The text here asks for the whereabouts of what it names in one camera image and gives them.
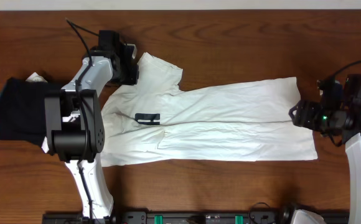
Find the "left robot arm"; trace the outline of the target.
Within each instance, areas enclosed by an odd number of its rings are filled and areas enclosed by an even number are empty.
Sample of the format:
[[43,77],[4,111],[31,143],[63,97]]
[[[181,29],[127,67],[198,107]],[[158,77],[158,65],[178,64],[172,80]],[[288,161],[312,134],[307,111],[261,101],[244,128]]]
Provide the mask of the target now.
[[72,80],[45,97],[47,152],[72,173],[83,206],[77,218],[57,215],[49,221],[111,223],[114,200],[100,159],[105,130],[98,98],[107,83],[136,84],[136,52],[134,44],[98,44]]

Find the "white Puma t-shirt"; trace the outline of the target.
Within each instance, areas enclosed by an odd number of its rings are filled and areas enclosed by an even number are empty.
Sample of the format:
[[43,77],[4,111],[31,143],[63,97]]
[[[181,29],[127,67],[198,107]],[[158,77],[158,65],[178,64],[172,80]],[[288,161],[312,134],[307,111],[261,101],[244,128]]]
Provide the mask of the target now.
[[102,109],[105,167],[169,159],[308,161],[312,131],[291,122],[300,100],[294,77],[182,91],[182,69],[144,53],[139,80]]

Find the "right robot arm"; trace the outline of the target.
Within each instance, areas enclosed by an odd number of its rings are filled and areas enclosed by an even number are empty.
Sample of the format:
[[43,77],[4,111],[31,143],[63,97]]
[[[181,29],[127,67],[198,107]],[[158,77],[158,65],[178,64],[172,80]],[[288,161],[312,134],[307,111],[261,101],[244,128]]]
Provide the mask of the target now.
[[289,116],[295,126],[318,132],[337,147],[345,146],[350,173],[349,223],[361,223],[361,104],[326,107],[300,100]]

